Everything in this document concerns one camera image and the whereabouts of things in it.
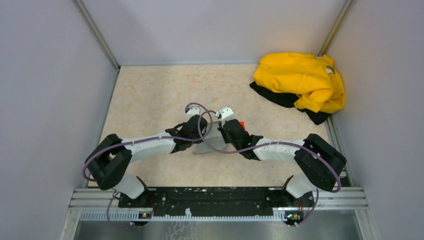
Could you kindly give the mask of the white cardboard box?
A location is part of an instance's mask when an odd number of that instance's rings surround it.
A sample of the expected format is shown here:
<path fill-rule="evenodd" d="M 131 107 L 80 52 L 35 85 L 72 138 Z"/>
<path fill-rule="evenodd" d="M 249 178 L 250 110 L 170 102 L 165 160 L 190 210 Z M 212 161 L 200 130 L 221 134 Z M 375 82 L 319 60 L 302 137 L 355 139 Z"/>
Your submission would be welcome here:
<path fill-rule="evenodd" d="M 214 121 L 212 123 L 209 123 L 207 125 L 206 130 L 209 131 L 211 129 L 211 131 L 204 138 L 213 148 L 224 151 L 228 147 L 228 144 L 225 143 L 225 140 L 221 132 L 218 130 L 219 123 L 220 123 L 219 121 Z M 213 152 L 214 150 L 212 148 L 210 148 L 204 142 L 201 142 L 199 144 L 195 144 L 195 148 L 193 149 L 192 154 L 203 155 L 203 154 L 209 154 Z"/>

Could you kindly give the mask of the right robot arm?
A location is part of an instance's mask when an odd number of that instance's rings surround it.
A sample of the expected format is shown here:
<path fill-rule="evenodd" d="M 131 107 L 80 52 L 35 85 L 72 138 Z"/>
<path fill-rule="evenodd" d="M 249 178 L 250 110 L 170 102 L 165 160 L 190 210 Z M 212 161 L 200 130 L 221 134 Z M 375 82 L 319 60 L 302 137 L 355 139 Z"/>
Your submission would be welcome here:
<path fill-rule="evenodd" d="M 296 164 L 301 173 L 291 176 L 283 185 L 281 199 L 287 206 L 295 206 L 303 195 L 314 190 L 331 193 L 340 191 L 340 174 L 346 158 L 317 134 L 311 133 L 300 141 L 269 139 L 249 134 L 237 119 L 219 123 L 226 143 L 248 160 L 283 161 Z"/>

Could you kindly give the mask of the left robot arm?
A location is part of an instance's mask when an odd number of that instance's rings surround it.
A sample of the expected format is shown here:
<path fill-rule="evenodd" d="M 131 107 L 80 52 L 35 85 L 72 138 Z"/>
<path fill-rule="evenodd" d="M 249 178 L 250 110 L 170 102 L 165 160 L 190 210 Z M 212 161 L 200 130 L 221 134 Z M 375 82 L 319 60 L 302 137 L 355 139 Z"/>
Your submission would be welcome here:
<path fill-rule="evenodd" d="M 127 173 L 130 163 L 185 151 L 200 143 L 200 135 L 207 130 L 207 120 L 196 114 L 187 122 L 148 137 L 125 140 L 115 133 L 110 134 L 85 160 L 83 171 L 91 174 L 90 180 L 101 190 L 118 191 L 136 206 L 144 207 L 149 203 L 150 193 L 142 180 Z"/>

